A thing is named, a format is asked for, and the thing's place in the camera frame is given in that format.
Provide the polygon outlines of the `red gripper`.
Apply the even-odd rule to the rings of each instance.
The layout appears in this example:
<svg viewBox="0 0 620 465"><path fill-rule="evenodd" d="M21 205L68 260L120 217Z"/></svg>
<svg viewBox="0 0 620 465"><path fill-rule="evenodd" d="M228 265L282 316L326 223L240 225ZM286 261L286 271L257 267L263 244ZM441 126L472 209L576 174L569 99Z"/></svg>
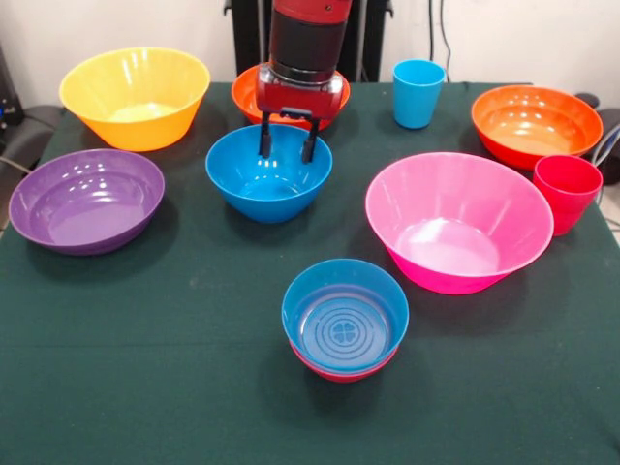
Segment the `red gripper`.
<svg viewBox="0 0 620 465"><path fill-rule="evenodd" d="M345 79L336 72L323 83L301 83L277 75L269 64L258 67L256 102L262 111L259 154L268 158L271 152L269 118L271 114L310 120L311 129L301 152L303 164L313 160L320 120L333 119L341 109Z"/></svg>

